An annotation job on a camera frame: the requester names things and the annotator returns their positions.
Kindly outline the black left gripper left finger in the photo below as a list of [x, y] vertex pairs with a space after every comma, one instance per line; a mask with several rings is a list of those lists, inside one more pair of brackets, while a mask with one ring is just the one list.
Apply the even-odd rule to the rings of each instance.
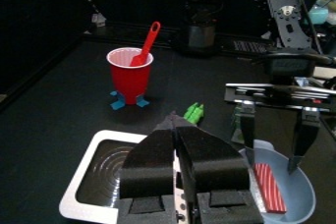
[[173, 116], [167, 116], [126, 157], [118, 224], [173, 224], [177, 221], [173, 129]]

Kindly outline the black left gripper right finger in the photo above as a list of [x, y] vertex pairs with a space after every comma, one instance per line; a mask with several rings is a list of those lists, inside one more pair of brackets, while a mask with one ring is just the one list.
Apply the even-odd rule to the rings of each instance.
[[238, 150], [179, 116], [174, 140], [191, 223], [265, 224]]

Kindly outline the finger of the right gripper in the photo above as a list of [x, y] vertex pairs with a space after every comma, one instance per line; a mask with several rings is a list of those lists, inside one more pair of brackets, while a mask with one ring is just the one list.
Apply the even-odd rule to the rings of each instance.
[[246, 156], [250, 165], [255, 164], [255, 103], [245, 100], [241, 104], [241, 130], [245, 139]]
[[289, 173], [291, 174], [310, 150], [321, 129], [321, 112], [317, 108], [303, 107], [297, 115], [294, 127], [294, 153], [289, 163]]

